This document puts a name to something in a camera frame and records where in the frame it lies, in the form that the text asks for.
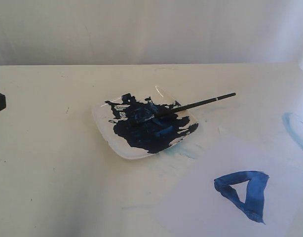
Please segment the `black paintbrush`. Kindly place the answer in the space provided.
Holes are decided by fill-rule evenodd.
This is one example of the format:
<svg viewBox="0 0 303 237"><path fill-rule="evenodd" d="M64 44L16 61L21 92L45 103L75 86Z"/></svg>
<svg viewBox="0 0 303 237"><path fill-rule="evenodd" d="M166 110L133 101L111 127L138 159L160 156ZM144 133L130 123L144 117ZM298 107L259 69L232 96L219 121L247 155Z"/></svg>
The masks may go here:
<svg viewBox="0 0 303 237"><path fill-rule="evenodd" d="M166 117L166 116L169 116L171 114L175 114L175 113L178 113L178 112L181 112L181 111L185 111L185 110L188 110L188 109L192 109L192 108L195 108L195 107L199 107L199 106L202 106L202 105L206 105L206 104L210 104L210 103L213 103L213 102L216 102L216 101L227 99L227 98L233 97L235 95L236 95L236 93L233 92L233 93L230 93L230 94L225 94L225 95L221 95L221 96L218 96L218 97L215 97L215 98L195 102L195 103L192 103L192 104L187 104L187 105L180 106L180 107L177 107L177 108L173 108L173 109L170 109L170 110L167 110L167 111L159 112L159 113L156 113L156 114L154 113L154 114L151 114L150 116L148 116L146 118L132 119L132 120L130 120L130 124L131 125L141 124L141 123L149 121L153 118L155 119L155 118Z"/></svg>

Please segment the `white paper sheet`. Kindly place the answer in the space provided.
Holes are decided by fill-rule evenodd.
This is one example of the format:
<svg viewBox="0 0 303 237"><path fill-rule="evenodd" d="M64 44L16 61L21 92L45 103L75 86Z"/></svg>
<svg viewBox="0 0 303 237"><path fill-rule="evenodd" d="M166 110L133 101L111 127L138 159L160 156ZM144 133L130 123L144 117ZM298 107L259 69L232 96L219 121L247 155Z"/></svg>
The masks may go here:
<svg viewBox="0 0 303 237"><path fill-rule="evenodd" d="M284 237L302 197L302 170L224 136L162 199L155 217L177 237Z"/></svg>

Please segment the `white square paint plate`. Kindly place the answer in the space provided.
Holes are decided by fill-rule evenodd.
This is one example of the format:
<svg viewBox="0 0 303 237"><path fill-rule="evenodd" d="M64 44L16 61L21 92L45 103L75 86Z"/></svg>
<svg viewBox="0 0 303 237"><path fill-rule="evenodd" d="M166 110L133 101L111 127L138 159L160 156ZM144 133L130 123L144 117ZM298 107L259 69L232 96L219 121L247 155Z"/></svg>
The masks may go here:
<svg viewBox="0 0 303 237"><path fill-rule="evenodd" d="M146 86L94 106L92 114L111 149L124 159L136 160L177 145L194 133L199 124L189 111L138 125L128 120L146 118L179 106L180 103L161 87Z"/></svg>

